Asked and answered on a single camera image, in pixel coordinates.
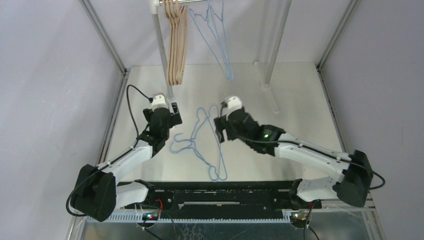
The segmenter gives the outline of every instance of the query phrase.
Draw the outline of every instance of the white table surface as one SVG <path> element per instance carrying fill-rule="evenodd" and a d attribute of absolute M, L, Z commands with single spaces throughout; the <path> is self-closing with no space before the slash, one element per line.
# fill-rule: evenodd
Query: white table surface
<path fill-rule="evenodd" d="M 170 130 L 165 147 L 152 159 L 128 174 L 124 181 L 210 181 L 208 167 L 192 150 L 177 155 L 169 152 L 174 135 L 189 138 L 197 120 L 199 107 L 206 110 L 225 97 L 237 95 L 245 110 L 259 122 L 283 128 L 292 135 L 325 148 L 341 151 L 336 129 L 316 68 L 311 62 L 276 63 L 271 79 L 272 92 L 281 113 L 273 114 L 258 81 L 253 64 L 233 64 L 234 83 L 224 78 L 217 64 L 186 65 L 183 84 L 173 87 L 181 113 L 182 124 Z M 162 66 L 131 68 L 128 83 L 148 96 L 166 93 Z M 131 107 L 140 131 L 147 124 L 143 109 L 149 102 L 134 89 L 129 91 Z M 113 160 L 134 144 L 136 133 L 128 111 L 126 96 L 119 109 L 107 159 Z M 325 175 L 297 162 L 254 152 L 240 140 L 225 141 L 222 153 L 228 174 L 226 181 L 274 181 L 298 178 L 315 179 Z M 213 131 L 206 125 L 199 131 L 197 148 L 212 165 L 218 166 L 218 147 Z"/>

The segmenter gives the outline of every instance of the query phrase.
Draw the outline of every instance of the vertical pole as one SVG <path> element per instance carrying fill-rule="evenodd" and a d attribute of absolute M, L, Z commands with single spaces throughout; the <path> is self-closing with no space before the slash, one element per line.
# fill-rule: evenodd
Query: vertical pole
<path fill-rule="evenodd" d="M 162 31 L 161 31 L 161 24 L 159 23 L 159 16 L 158 13 L 153 13 L 153 23 L 154 23 L 154 32 L 156 33 L 156 40 L 157 45 L 159 47 L 159 53 L 160 53 L 160 60 L 162 60 L 162 68 L 163 68 L 163 74 L 165 76 L 165 83 L 167 87 L 167 97 L 170 100 L 174 99 L 174 91 L 172 89 L 172 86 L 168 84 L 167 81 L 167 54 L 165 52 L 165 46 L 164 46 L 164 40 L 162 38 Z"/>
<path fill-rule="evenodd" d="M 95 30 L 97 31 L 98 35 L 100 36 L 101 40 L 104 43 L 104 46 L 109 51 L 110 55 L 112 55 L 112 58 L 115 60 L 116 65 L 118 66 L 119 70 L 122 74 L 125 73 L 126 69 L 125 66 L 119 57 L 118 51 L 115 48 L 114 44 L 112 43 L 111 38 L 109 37 L 108 33 L 106 32 L 105 27 L 102 24 L 102 21 L 100 21 L 99 16 L 97 15 L 92 3 L 90 0 L 79 0 L 81 3 L 81 6 L 84 8 L 85 12 L 87 13 L 88 18 L 90 18 L 91 23 L 93 24 Z"/>
<path fill-rule="evenodd" d="M 327 48 L 324 51 L 324 54 L 321 57 L 321 60 L 319 60 L 319 63 L 316 66 L 319 72 L 321 72 L 321 70 L 323 69 L 324 64 L 327 61 L 327 58 L 329 57 L 331 51 L 333 50 L 334 46 L 336 45 L 337 40 L 339 40 L 340 34 L 342 33 L 343 29 L 345 29 L 346 25 L 348 24 L 349 19 L 352 16 L 352 13 L 358 7 L 360 2 L 361 2 L 361 0 L 350 0 L 350 3 L 346 8 L 346 11 L 344 12 L 343 17 L 340 20 L 340 23 L 338 24 L 337 28 L 335 29 L 334 34 L 333 34 L 330 42 L 328 43 Z"/>
<path fill-rule="evenodd" d="M 274 49 L 272 51 L 271 61 L 269 62 L 268 72 L 265 77 L 265 84 L 269 85 L 271 81 L 271 76 L 273 75 L 274 65 L 276 64 L 278 51 L 280 49 L 281 39 L 283 38 L 284 27 L 286 26 L 287 16 L 289 15 L 290 5 L 292 0 L 286 0 L 284 10 L 281 17 L 281 22 L 279 23 L 279 30 L 277 33 L 277 38 L 275 40 Z"/>

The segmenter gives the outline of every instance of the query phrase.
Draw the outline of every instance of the wire hanger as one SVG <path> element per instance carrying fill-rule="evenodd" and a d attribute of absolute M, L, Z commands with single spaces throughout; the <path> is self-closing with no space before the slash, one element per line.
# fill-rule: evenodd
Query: wire hanger
<path fill-rule="evenodd" d="M 228 47 L 229 45 L 228 45 L 227 34 L 226 34 L 226 31 L 225 31 L 225 25 L 224 25 L 224 0 L 222 0 L 222 9 L 221 9 L 220 16 L 218 16 L 215 13 L 214 8 L 212 7 L 210 0 L 207 0 L 207 9 L 206 9 L 205 16 L 203 16 L 202 14 L 199 14 L 199 13 L 195 13 L 193 11 L 193 9 L 191 9 L 191 8 L 190 8 L 189 12 L 190 12 L 191 19 L 193 19 L 193 22 L 197 27 L 197 30 L 199 31 L 204 42 L 209 47 L 209 50 L 212 52 L 213 56 L 215 57 L 215 60 L 218 62 L 219 67 L 222 70 L 222 73 L 225 75 L 225 78 L 230 80 L 231 82 L 233 82 L 234 81 L 234 74 L 233 74 L 233 69 L 232 69 L 231 64 L 230 64 L 230 62 L 231 62 L 230 61 L 230 51 L 229 51 L 229 47 Z M 213 37 L 216 41 L 216 44 L 218 45 L 223 65 L 221 64 L 220 60 L 217 57 L 217 54 L 214 52 L 211 45 L 206 40 L 205 36 L 203 35 L 202 31 L 200 30 L 200 27 L 199 27 L 198 23 L 196 22 L 196 17 L 201 17 L 202 20 L 204 22 L 206 22 L 210 32 L 212 33 L 212 35 L 213 35 Z M 218 21 L 221 22 L 225 47 L 223 47 L 223 44 L 221 43 L 221 37 L 218 33 L 217 25 L 215 24 L 215 19 L 217 19 Z"/>
<path fill-rule="evenodd" d="M 215 112 L 216 116 L 219 116 L 220 114 L 219 114 L 219 110 L 218 110 L 217 105 L 210 106 L 209 112 L 206 112 L 206 110 L 203 107 L 199 107 L 197 109 L 197 112 L 196 112 L 197 121 L 194 124 L 193 131 L 191 132 L 190 138 L 178 140 L 177 137 L 182 135 L 182 133 L 178 133 L 178 134 L 174 135 L 174 137 L 173 137 L 174 142 L 172 142 L 171 145 L 169 146 L 169 152 L 176 155 L 176 154 L 181 153 L 184 150 L 193 150 L 194 155 L 196 155 L 196 157 L 198 159 L 200 159 L 207 166 L 209 179 L 213 182 L 216 182 L 216 181 L 225 181 L 228 178 L 228 175 L 227 175 L 227 168 L 226 168 L 225 162 L 224 162 L 223 152 L 222 152 L 222 149 L 221 149 L 221 143 L 219 142 L 218 137 L 215 134 L 214 127 L 213 127 L 212 122 L 211 122 L 211 118 L 213 119 L 213 117 L 212 117 L 213 109 L 216 110 L 216 112 Z M 204 120 L 200 120 L 200 114 L 201 113 L 203 113 L 204 116 L 205 116 Z M 218 163 L 217 167 L 210 164 L 208 161 L 206 161 L 206 159 L 202 156 L 202 154 L 199 152 L 199 150 L 197 149 L 197 146 L 196 146 L 198 132 L 200 131 L 200 129 L 204 125 L 206 125 L 205 124 L 206 122 L 209 124 L 210 130 L 213 133 L 213 136 L 215 138 L 216 145 L 217 145 L 217 148 L 218 148 L 219 163 Z M 183 147 L 183 148 L 174 150 L 173 146 L 174 146 L 175 143 L 186 143 L 188 145 Z"/>

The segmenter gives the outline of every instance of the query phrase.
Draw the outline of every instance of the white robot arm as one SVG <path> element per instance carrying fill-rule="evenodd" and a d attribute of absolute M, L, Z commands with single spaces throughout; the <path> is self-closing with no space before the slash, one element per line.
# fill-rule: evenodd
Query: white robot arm
<path fill-rule="evenodd" d="M 75 188 L 66 201 L 68 213 L 88 215 L 102 222 L 115 209 L 144 202 L 151 186 L 149 183 L 142 180 L 120 186 L 118 183 L 136 166 L 156 155 L 168 140 L 170 128 L 182 123 L 176 103 L 172 103 L 172 110 L 168 109 L 163 94 L 153 96 L 151 109 L 143 110 L 149 129 L 146 127 L 137 136 L 135 145 L 115 160 L 81 168 Z M 69 204 L 85 214 L 71 212 Z"/>
<path fill-rule="evenodd" d="M 222 107 L 226 108 L 226 115 L 214 119 L 221 142 L 224 141 L 223 130 L 226 130 L 230 141 L 240 139 L 258 153 L 290 159 L 328 175 L 313 180 L 295 180 L 291 188 L 295 196 L 305 202 L 340 199 L 355 207 L 364 206 L 374 175 L 365 153 L 356 150 L 349 155 L 333 151 L 303 141 L 276 126 L 259 125 L 245 112 L 237 96 L 228 97 Z"/>

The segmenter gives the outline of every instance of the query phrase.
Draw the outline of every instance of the gray wall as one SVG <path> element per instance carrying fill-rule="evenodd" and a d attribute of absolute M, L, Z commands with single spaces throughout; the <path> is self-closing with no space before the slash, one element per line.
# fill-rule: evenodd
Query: gray wall
<path fill-rule="evenodd" d="M 64 239 L 121 74 L 77 0 L 0 3 L 0 239 Z"/>
<path fill-rule="evenodd" d="M 423 239 L 424 1 L 363 0 L 323 77 L 349 148 L 387 180 L 372 191 L 386 237 Z"/>

